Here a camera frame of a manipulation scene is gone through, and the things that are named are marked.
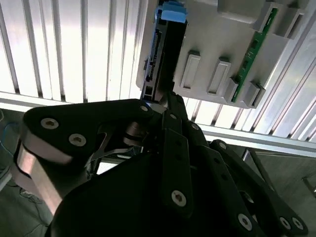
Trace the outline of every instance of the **screw head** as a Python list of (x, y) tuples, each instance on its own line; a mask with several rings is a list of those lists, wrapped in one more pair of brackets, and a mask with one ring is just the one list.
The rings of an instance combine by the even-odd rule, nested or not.
[(87, 140), (81, 134), (74, 133), (69, 136), (69, 142), (76, 147), (83, 147)]
[(288, 230), (291, 229), (290, 223), (284, 217), (280, 217), (280, 221), (281, 221), (282, 225), (284, 227), (286, 227)]
[(171, 198), (173, 202), (180, 207), (184, 207), (187, 204), (186, 196), (178, 190), (174, 190), (171, 193)]
[(192, 126), (192, 128), (194, 128), (195, 130), (198, 130), (198, 129), (199, 129), (198, 125), (196, 125), (194, 122), (191, 124), (191, 126)]
[(219, 146), (221, 147), (221, 148), (223, 148), (224, 150), (226, 150), (226, 145), (224, 144), (224, 143), (219, 143)]
[(141, 108), (143, 111), (148, 111), (148, 108), (147, 108), (146, 106), (143, 106), (143, 105), (142, 105), (140, 108)]
[(239, 223), (248, 231), (251, 231), (252, 230), (252, 223), (251, 221), (249, 220), (249, 218), (244, 215), (244, 214), (239, 214), (238, 215), (238, 220), (239, 220)]
[(170, 114), (170, 117), (172, 117), (173, 119), (177, 119), (177, 117), (174, 114)]
[(43, 118), (40, 121), (40, 124), (43, 128), (51, 129), (51, 130), (56, 129), (59, 126), (59, 123), (53, 118)]
[(300, 230), (304, 229), (302, 223), (299, 220), (297, 220), (295, 217), (292, 218), (292, 221), (296, 225), (297, 228), (299, 228)]

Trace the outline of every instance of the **green circuit board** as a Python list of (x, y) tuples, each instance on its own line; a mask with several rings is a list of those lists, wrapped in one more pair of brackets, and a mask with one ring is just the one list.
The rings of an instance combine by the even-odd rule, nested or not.
[(245, 56), (243, 58), (241, 67), (235, 77), (235, 82), (238, 83), (237, 89), (233, 95), (232, 102), (236, 102), (236, 99), (241, 91), (241, 88), (244, 84), (244, 81), (248, 75), (248, 72), (250, 71), (250, 68), (262, 46), (263, 41), (265, 40), (267, 33), (270, 29), (270, 26), (273, 23), (273, 20), (277, 14), (277, 8), (272, 8), (271, 13), (267, 19), (267, 22), (262, 30), (262, 32), (255, 32), (253, 35), (253, 38), (251, 40), (251, 43), (245, 53)]

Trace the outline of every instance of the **robotic hand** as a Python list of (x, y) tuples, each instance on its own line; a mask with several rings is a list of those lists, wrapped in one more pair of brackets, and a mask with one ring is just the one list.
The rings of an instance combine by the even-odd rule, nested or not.
[[(25, 113), (15, 163), (54, 215), (47, 236), (308, 234), (227, 144), (208, 144), (182, 97), (166, 100), (160, 113), (136, 99)], [(133, 146), (143, 152), (87, 181), (90, 160)]]

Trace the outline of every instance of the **blue cable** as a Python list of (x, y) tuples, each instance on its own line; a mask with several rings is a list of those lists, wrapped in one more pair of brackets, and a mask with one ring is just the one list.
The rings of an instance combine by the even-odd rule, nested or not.
[(6, 134), (7, 128), (8, 128), (9, 126), (11, 126), (11, 125), (18, 126), (18, 124), (15, 123), (15, 122), (9, 122), (9, 123), (4, 127), (4, 130), (3, 130), (3, 133), (2, 133), (2, 136), (1, 136), (1, 140), (0, 140), (0, 145), (2, 146), (2, 148), (3, 148), (6, 152), (8, 152), (11, 156), (13, 156), (13, 153), (12, 153), (11, 151), (9, 151), (9, 149), (4, 146), (5, 134)]

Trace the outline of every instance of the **blue tab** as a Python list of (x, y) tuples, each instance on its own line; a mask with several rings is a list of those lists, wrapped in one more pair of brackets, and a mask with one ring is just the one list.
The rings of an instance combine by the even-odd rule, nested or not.
[(176, 1), (165, 1), (162, 5), (161, 19), (166, 21), (186, 22), (187, 10)]

